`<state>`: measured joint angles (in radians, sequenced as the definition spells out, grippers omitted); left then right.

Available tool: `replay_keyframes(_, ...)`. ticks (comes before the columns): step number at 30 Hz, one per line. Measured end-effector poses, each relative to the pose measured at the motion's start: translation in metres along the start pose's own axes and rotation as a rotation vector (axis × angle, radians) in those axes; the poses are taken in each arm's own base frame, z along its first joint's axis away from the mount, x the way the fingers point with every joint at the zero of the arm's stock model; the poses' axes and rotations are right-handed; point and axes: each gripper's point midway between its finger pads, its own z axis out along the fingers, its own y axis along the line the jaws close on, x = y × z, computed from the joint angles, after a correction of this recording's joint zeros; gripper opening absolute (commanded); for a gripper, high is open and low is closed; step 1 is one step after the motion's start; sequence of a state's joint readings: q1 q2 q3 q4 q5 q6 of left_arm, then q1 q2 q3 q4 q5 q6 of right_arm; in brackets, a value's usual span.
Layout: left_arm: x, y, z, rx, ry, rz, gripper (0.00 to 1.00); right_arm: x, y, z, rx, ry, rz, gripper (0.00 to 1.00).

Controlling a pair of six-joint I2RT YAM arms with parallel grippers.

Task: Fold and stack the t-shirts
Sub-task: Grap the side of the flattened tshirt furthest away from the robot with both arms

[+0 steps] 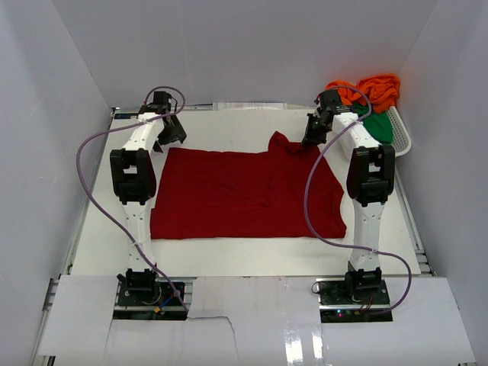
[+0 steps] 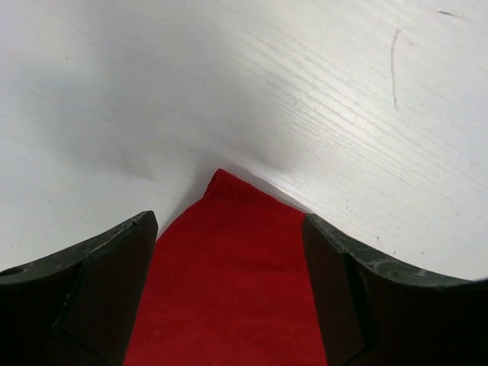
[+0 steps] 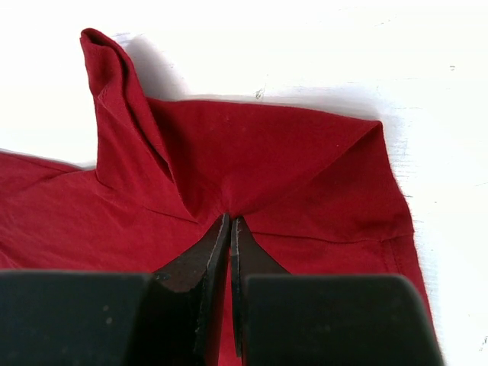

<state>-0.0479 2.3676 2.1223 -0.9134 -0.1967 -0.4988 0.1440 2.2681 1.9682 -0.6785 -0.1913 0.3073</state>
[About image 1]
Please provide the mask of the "red t shirt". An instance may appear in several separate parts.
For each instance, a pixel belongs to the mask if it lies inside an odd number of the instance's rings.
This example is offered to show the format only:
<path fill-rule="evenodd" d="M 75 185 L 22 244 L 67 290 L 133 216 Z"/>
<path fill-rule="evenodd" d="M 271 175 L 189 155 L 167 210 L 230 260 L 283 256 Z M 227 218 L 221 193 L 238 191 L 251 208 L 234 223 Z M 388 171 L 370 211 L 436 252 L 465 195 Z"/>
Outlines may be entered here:
<path fill-rule="evenodd" d="M 319 147 L 274 132 L 264 152 L 171 148 L 150 218 L 152 239 L 342 239 L 343 188 Z"/>

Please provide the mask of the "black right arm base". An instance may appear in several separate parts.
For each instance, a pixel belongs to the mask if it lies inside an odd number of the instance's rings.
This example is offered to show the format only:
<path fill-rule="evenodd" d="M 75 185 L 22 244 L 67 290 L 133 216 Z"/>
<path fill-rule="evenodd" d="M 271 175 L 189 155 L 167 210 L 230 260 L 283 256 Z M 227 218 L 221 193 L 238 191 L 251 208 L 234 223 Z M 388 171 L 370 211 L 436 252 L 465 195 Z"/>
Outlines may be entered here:
<path fill-rule="evenodd" d="M 322 324 L 390 323 L 390 297 L 385 281 L 377 290 L 366 290 L 351 295 L 344 281 L 316 281 L 311 286 L 318 296 Z"/>

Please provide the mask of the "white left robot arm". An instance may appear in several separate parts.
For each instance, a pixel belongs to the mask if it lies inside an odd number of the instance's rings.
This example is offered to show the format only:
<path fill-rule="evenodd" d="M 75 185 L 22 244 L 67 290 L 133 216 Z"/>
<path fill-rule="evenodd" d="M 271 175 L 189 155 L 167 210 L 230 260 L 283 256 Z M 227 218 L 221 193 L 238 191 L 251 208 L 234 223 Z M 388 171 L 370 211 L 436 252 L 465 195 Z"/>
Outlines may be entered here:
<path fill-rule="evenodd" d="M 153 199 L 158 188 L 151 155 L 162 151 L 154 146 L 160 144 L 161 134 L 175 126 L 172 118 L 171 113 L 139 115 L 127 142 L 109 156 L 114 193 L 124 212 L 122 227 L 129 240 L 128 268 L 134 272 L 161 273 L 154 259 L 150 233 Z"/>

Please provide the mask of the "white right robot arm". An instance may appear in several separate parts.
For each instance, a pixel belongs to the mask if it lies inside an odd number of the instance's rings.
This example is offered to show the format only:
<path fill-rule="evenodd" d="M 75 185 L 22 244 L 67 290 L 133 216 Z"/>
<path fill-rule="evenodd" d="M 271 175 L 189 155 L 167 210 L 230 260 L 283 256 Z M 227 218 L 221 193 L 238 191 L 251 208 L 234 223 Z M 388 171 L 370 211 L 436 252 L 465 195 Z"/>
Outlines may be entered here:
<path fill-rule="evenodd" d="M 150 232 L 156 239 L 324 239 L 339 247 L 352 199 L 355 233 L 343 290 L 364 303 L 381 282 L 379 221 L 393 191 L 395 152 L 347 111 L 310 114 L 303 140 L 274 132 L 263 152 L 171 148 Z"/>

